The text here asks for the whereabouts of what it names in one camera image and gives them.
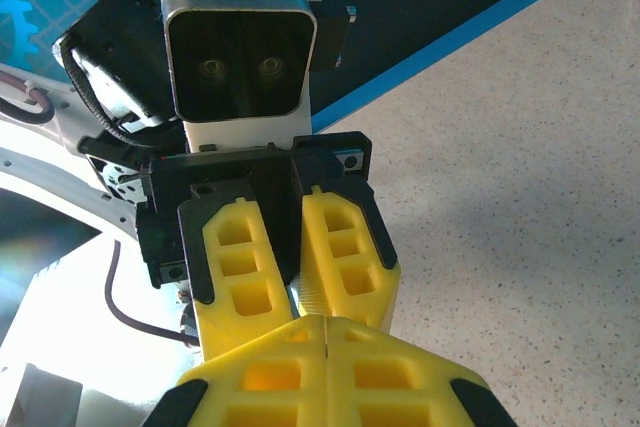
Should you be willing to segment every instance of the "yellow 3d-printed part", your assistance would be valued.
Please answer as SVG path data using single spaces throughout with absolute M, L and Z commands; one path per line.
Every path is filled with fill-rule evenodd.
M 474 427 L 450 385 L 486 387 L 474 372 L 343 318 L 327 319 L 327 351 L 327 425 Z
M 300 313 L 389 331 L 400 266 L 385 269 L 362 209 L 314 187 L 302 200 Z
M 196 301 L 195 308 L 208 360 L 277 329 L 292 315 L 257 202 L 225 205 L 202 236 L 215 300 Z
M 207 381 L 189 427 L 326 427 L 325 325 L 307 316 L 187 372 Z

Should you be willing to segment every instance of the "black camera face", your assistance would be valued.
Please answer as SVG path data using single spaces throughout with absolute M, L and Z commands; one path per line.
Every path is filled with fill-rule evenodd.
M 298 107 L 315 30 L 309 15 L 194 10 L 167 29 L 183 120 L 281 116 Z

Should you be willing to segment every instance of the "rectangular hole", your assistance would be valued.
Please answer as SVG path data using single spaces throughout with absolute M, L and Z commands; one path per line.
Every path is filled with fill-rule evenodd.
M 426 406 L 420 404 L 361 404 L 358 406 L 362 427 L 430 427 Z
M 352 220 L 347 213 L 338 208 L 329 208 L 324 211 L 324 221 L 327 224 L 329 232 L 338 232 L 339 230 L 353 229 Z
M 256 272 L 256 258 L 253 250 L 243 248 L 239 252 L 220 252 L 220 268 L 225 277 Z
M 329 247 L 331 247 L 331 255 L 334 259 L 360 253 L 356 235 L 330 236 Z
M 251 231 L 246 219 L 232 219 L 226 221 L 218 231 L 220 245 L 244 244 L 251 242 Z
M 342 283 L 349 295 L 360 295 L 373 292 L 375 285 L 371 271 L 366 265 L 349 265 L 340 267 Z
M 309 331 L 299 330 L 298 332 L 290 335 L 287 342 L 309 342 Z
M 245 317 L 264 314 L 272 309 L 265 282 L 233 285 L 231 297 L 236 312 Z
M 225 427 L 296 427 L 297 405 L 232 405 Z
M 353 364 L 356 389 L 415 389 L 406 362 L 400 359 L 364 359 Z
M 242 390 L 266 392 L 299 390 L 300 363 L 295 360 L 263 360 L 252 363 L 242 378 Z

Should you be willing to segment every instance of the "mounting hole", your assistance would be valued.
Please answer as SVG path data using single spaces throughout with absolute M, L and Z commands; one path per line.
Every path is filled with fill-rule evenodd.
M 208 185 L 201 185 L 196 189 L 196 192 L 202 195 L 207 195 L 211 194 L 213 192 L 213 189 Z
M 349 157 L 344 159 L 344 166 L 347 169 L 353 169 L 357 163 L 358 163 L 358 159 L 356 159 L 356 157 L 353 155 L 350 155 Z
M 172 279 L 179 279 L 182 277 L 182 269 L 180 267 L 174 267 L 169 271 L 169 277 Z

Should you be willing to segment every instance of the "camera housing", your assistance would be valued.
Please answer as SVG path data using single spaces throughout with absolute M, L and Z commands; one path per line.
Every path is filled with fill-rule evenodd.
M 192 151 L 288 148 L 310 133 L 317 23 L 307 0 L 161 3 L 174 107 Z

